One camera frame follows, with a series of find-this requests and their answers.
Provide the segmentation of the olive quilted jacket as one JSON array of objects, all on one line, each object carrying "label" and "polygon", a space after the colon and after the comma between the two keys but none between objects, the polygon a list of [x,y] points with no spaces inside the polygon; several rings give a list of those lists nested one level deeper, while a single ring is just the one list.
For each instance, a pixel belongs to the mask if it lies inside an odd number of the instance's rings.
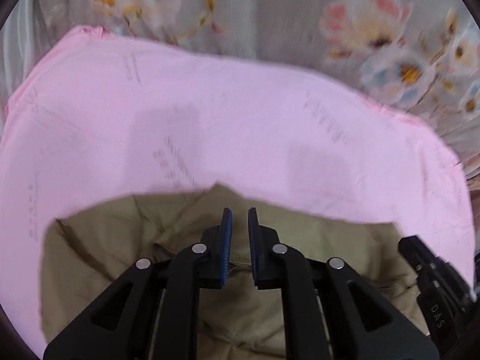
[{"label": "olive quilted jacket", "polygon": [[289,211],[239,196],[222,185],[200,193],[122,197],[54,219],[46,231],[40,274],[41,330],[51,341],[139,258],[162,262],[200,240],[233,212],[229,277],[204,290],[199,306],[201,359],[283,359],[281,294],[253,284],[247,211],[305,257],[342,258],[420,331],[413,270],[398,252],[391,223],[348,223]]}]

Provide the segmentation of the pink bed sheet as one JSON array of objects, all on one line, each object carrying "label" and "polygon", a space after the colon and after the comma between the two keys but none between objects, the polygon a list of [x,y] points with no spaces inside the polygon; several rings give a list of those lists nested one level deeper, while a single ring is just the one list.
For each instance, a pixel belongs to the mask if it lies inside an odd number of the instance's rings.
[{"label": "pink bed sheet", "polygon": [[10,97],[1,138],[1,305],[35,354],[42,238],[128,194],[216,183],[351,222],[393,222],[473,281],[470,194],[422,119],[309,70],[77,27]]}]

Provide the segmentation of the grey floral blanket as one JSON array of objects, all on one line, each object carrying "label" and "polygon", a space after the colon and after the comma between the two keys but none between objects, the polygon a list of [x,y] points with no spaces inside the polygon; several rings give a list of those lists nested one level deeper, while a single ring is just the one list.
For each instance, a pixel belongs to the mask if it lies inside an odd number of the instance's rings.
[{"label": "grey floral blanket", "polygon": [[38,0],[79,24],[318,70],[424,119],[479,178],[479,27],[462,0]]}]

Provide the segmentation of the white satin curtain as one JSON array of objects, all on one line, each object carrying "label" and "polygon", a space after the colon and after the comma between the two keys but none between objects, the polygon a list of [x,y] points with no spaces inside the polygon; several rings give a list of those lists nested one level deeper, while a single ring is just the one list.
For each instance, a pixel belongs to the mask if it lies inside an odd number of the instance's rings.
[{"label": "white satin curtain", "polygon": [[1,28],[1,105],[51,47],[39,0],[19,0]]}]

